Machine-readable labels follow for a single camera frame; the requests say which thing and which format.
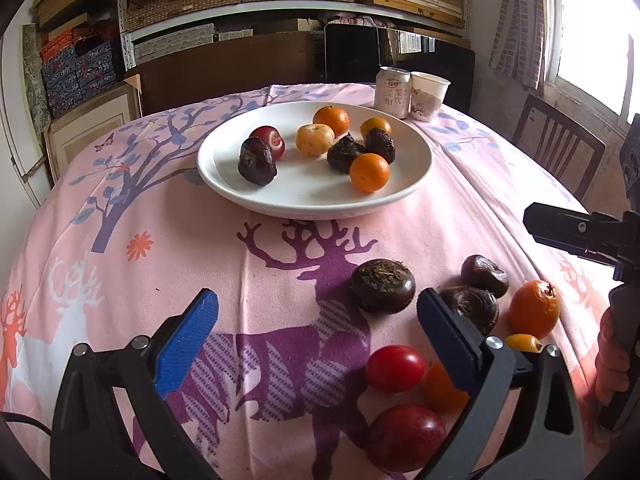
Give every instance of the curtain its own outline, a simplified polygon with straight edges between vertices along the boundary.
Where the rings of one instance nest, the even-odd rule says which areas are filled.
[[[489,65],[525,88],[543,78],[544,0],[502,0]]]

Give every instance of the drink can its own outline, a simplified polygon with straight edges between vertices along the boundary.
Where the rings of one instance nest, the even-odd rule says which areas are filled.
[[[376,76],[376,110],[404,119],[409,114],[411,73],[401,68],[381,66]]]

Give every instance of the metal screw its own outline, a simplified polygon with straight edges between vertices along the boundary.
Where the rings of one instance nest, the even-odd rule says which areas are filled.
[[[504,346],[504,343],[502,342],[502,339],[500,339],[499,337],[496,337],[495,335],[489,336],[484,341],[486,342],[486,345],[489,348],[493,348],[494,350],[499,350],[500,348],[502,348]]]
[[[74,355],[77,355],[78,357],[86,354],[86,352],[88,351],[89,347],[87,345],[85,345],[84,343],[80,343],[76,346],[74,346]]]
[[[135,338],[133,338],[133,341],[131,341],[131,346],[133,346],[133,348],[135,348],[136,350],[142,350],[143,348],[146,348],[148,345],[149,345],[149,338],[146,335],[136,336]]]
[[[551,357],[558,357],[560,355],[560,349],[556,345],[549,345],[546,347],[546,353]]]

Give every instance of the picture frame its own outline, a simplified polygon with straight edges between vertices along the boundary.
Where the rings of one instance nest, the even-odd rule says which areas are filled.
[[[139,88],[138,81],[124,80],[49,123],[45,145],[54,182],[85,147],[142,117]]]

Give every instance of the blue gripper pad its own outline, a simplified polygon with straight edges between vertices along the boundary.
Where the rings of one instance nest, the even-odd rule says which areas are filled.
[[[156,359],[154,384],[164,399],[180,386],[196,355],[218,320],[218,297],[203,288],[182,314],[178,328],[171,335]]]
[[[459,390],[475,397],[482,386],[482,335],[466,317],[454,314],[432,288],[416,305],[418,321],[438,358]]]

